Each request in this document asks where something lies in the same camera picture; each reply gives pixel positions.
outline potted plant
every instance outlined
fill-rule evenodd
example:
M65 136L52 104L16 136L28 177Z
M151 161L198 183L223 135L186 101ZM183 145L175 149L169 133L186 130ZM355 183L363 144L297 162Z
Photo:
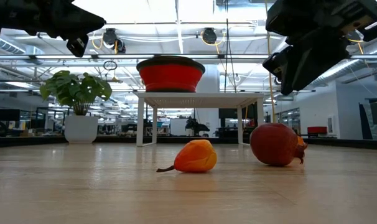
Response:
M40 87L44 100L53 95L61 105L74 110L75 115L65 118L64 135L70 144L90 144L96 139L98 118L86 114L96 97L108 100L111 93L106 80L87 73L79 79L69 71L57 72Z

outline red fruit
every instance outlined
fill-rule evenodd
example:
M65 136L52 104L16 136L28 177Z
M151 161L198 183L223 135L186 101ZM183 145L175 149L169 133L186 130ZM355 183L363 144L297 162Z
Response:
M296 133L279 123L269 123L257 127L251 133L250 145L259 161L272 166L286 166L294 158L301 164L305 156L305 147L298 144Z

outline red bowl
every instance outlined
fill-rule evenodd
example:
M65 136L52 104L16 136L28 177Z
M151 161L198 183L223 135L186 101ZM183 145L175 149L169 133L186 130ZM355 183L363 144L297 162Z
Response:
M156 56L136 66L146 92L195 93L205 67L186 57Z

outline wooden floor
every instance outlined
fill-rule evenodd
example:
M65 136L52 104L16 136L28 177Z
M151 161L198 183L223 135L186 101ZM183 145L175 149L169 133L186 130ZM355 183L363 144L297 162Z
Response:
M277 168L215 145L209 173L156 173L181 147L2 148L0 224L377 224L377 151L310 146L304 166Z

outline white table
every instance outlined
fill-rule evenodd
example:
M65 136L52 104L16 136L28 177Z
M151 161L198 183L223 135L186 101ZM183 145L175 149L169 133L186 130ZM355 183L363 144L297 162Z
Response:
M242 108L258 102L258 124L263 121L263 94L258 93L134 93L139 98L136 145L157 143L157 122L152 122L152 142L143 144L144 102L152 107L156 120L158 108L237 108L238 143L243 144Z

